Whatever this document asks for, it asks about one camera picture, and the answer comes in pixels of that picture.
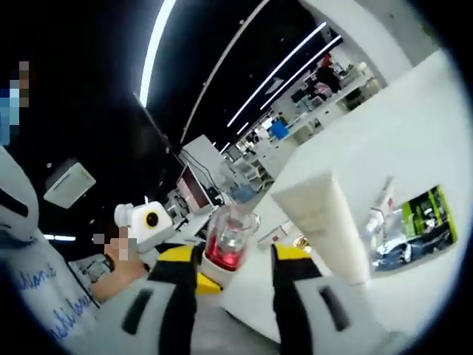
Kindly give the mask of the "person's left hand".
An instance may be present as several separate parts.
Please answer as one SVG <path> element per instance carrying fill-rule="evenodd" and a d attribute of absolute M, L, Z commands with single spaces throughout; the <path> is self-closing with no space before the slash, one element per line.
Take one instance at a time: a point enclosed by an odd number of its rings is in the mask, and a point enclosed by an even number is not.
<path fill-rule="evenodd" d="M 118 260 L 115 262 L 114 271 L 111 273 L 113 279 L 118 283 L 131 283 L 148 275 L 146 264 L 140 259 Z"/>

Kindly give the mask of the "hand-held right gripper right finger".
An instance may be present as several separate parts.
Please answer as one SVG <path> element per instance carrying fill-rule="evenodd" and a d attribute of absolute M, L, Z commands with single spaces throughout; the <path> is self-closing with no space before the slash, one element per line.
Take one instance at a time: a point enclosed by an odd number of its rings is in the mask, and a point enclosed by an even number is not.
<path fill-rule="evenodd" d="M 373 317 L 363 297 L 341 278 L 324 277 L 305 251 L 270 248 L 273 311 L 281 354 L 369 354 Z"/>

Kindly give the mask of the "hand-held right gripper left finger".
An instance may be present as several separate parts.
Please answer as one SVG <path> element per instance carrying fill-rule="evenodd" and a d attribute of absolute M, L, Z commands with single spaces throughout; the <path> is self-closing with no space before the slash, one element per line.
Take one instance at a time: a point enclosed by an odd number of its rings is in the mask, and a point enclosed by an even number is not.
<path fill-rule="evenodd" d="M 197 312 L 197 252 L 181 245 L 162 253 L 148 275 L 118 283 L 110 274 L 82 354 L 189 354 Z M 106 253 L 115 262 L 117 252 Z M 138 256 L 127 260 L 137 260 Z"/>

